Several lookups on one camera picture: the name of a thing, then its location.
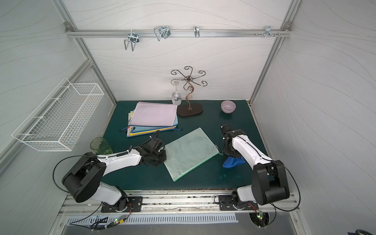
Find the blue microfibre cloth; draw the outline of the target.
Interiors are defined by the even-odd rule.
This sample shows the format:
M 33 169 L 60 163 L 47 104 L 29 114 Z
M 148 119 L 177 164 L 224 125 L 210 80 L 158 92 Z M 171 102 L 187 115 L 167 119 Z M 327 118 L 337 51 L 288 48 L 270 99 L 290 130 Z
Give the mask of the blue microfibre cloth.
M 239 166 L 239 165 L 242 165 L 246 163 L 245 159 L 243 157 L 240 157 L 240 158 L 234 158 L 234 157 L 231 157 L 229 156 L 223 163 L 223 167 L 224 168 L 233 168 L 235 166 Z

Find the green mesh document bag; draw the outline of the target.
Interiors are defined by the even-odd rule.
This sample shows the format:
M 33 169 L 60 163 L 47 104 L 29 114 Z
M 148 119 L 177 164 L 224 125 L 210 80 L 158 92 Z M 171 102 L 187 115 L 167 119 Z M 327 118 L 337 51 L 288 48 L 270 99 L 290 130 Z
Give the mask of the green mesh document bag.
M 164 165 L 174 182 L 219 154 L 218 148 L 201 128 L 165 145 L 164 150 Z

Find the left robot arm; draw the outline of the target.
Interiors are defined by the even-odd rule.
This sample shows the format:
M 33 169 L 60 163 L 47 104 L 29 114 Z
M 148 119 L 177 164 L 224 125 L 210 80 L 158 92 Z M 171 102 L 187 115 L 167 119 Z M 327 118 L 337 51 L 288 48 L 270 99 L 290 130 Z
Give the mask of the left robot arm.
M 131 206 L 127 194 L 120 187 L 102 182 L 102 178 L 126 167 L 140 164 L 157 167 L 166 161 L 166 151 L 162 140 L 158 138 L 159 133 L 156 131 L 146 142 L 131 146 L 123 152 L 109 155 L 87 152 L 80 155 L 80 159 L 62 178 L 61 183 L 65 188 L 61 188 L 56 182 L 57 167 L 52 172 L 53 183 L 61 191 L 69 193 L 77 203 L 91 199 L 100 201 L 113 212 L 127 210 Z

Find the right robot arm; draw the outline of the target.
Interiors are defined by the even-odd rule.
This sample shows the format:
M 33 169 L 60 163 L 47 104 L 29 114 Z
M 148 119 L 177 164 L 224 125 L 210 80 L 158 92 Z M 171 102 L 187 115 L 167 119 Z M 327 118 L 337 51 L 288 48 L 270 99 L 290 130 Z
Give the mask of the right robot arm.
M 219 199 L 219 204 L 225 205 L 227 210 L 246 210 L 250 207 L 258 210 L 258 205 L 270 204 L 283 212 L 292 212 L 301 204 L 301 193 L 298 191 L 299 201 L 289 210 L 279 208 L 275 202 L 290 197 L 287 173 L 290 171 L 280 160 L 273 160 L 260 151 L 253 144 L 246 133 L 234 130 L 229 124 L 220 128 L 224 147 L 222 153 L 227 156 L 224 168 L 233 168 L 247 163 L 252 168 L 252 184 L 238 187 L 231 196 Z

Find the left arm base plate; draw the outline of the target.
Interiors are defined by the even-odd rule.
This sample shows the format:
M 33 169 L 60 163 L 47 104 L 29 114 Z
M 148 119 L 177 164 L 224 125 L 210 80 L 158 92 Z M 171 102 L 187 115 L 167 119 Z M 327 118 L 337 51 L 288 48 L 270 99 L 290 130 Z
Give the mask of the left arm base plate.
M 125 213 L 125 212 L 140 212 L 143 198 L 140 196 L 122 197 L 114 205 L 103 203 L 101 208 L 102 213 Z

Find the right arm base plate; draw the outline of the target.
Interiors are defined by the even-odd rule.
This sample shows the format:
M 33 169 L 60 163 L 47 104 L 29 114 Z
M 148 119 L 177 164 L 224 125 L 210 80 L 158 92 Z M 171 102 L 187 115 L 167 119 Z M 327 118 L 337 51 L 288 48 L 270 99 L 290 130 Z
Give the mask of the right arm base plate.
M 256 201 L 241 201 L 234 193 L 231 195 L 219 195 L 218 205 L 221 211 L 258 211 Z

